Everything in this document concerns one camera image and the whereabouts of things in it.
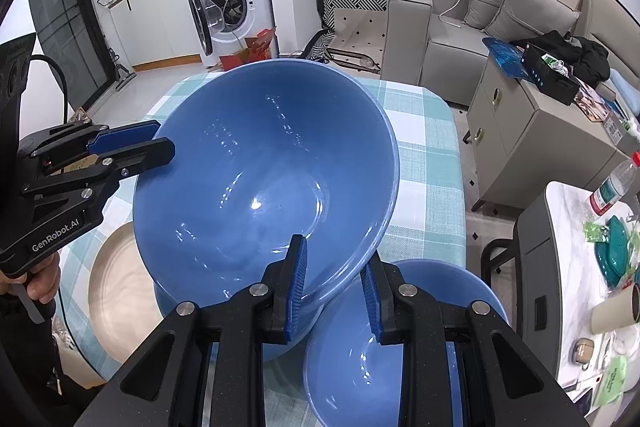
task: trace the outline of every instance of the plaid tablecloth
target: plaid tablecloth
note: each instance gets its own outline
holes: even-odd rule
[[[145,117],[163,122],[192,92],[219,73],[197,74],[176,84]],[[437,95],[418,86],[359,81],[380,101],[398,139],[400,185],[390,225],[378,248],[383,261],[441,259],[465,266],[465,207],[460,153],[453,116]],[[88,284],[106,238],[132,219],[135,178],[124,180],[107,201],[104,222],[61,251],[61,290],[66,318],[79,349],[108,379],[120,364],[102,349],[89,320]],[[306,342],[264,372],[267,425],[315,426],[302,386]]]

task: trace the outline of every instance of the glass door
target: glass door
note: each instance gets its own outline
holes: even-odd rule
[[[65,73],[71,107],[87,110],[116,81],[92,1],[29,0],[29,5],[44,54]]]

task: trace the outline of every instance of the sofa seat cushion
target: sofa seat cushion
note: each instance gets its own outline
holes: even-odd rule
[[[443,20],[432,15],[429,22],[429,42],[424,54],[420,85],[447,102],[469,106],[484,71],[488,49],[482,44],[486,34],[463,21]]]

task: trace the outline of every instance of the cabinet leg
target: cabinet leg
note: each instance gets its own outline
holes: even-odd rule
[[[478,200],[476,201],[476,203],[474,203],[474,206],[471,207],[471,212],[475,212],[476,210],[479,210],[481,206],[483,206],[486,203],[486,201],[484,200]]]

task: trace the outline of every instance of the cabinet handle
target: cabinet handle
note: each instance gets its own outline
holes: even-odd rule
[[[494,107],[498,107],[498,104],[500,103],[501,99],[502,99],[502,90],[496,87],[496,89],[494,90],[494,99],[491,101],[491,105],[493,105]]]
[[[482,139],[483,136],[484,136],[484,129],[482,127],[479,127],[478,131],[476,131],[476,135],[474,136],[474,142],[480,143],[480,140]]]

